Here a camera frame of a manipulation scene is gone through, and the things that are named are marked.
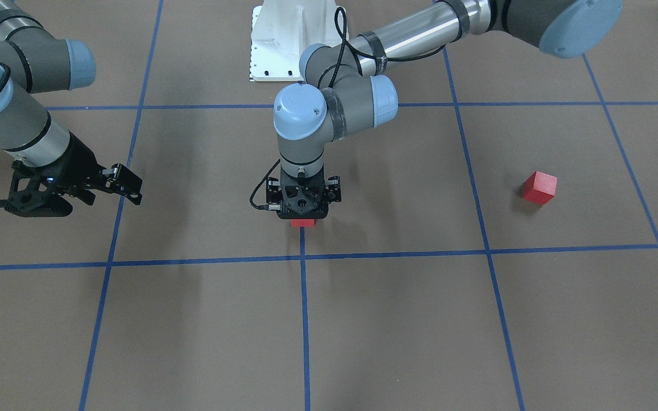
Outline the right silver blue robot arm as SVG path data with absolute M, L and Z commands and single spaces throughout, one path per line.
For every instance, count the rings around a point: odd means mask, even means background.
M 0 208 L 21 217 L 63 217 L 73 210 L 68 197 L 92 205 L 97 190 L 141 203 L 140 177 L 124 164 L 100 166 L 93 151 L 34 98 L 87 87 L 96 72 L 83 42 L 55 38 L 18 5 L 0 1 L 0 149 L 14 159 Z

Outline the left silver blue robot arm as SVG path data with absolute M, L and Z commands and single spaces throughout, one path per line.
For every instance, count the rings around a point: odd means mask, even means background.
M 446 45 L 501 31 L 543 54 L 574 58 L 595 47 L 620 16 L 622 1 L 436 1 L 430 7 L 348 39 L 346 11 L 334 12 L 338 45 L 308 46 L 299 60 L 303 83 L 274 99 L 279 159 L 259 187 L 258 210 L 281 219 L 323 219 L 340 201 L 340 179 L 324 177 L 324 149 L 348 135 L 395 119 L 399 97 L 389 67 L 440 53 Z

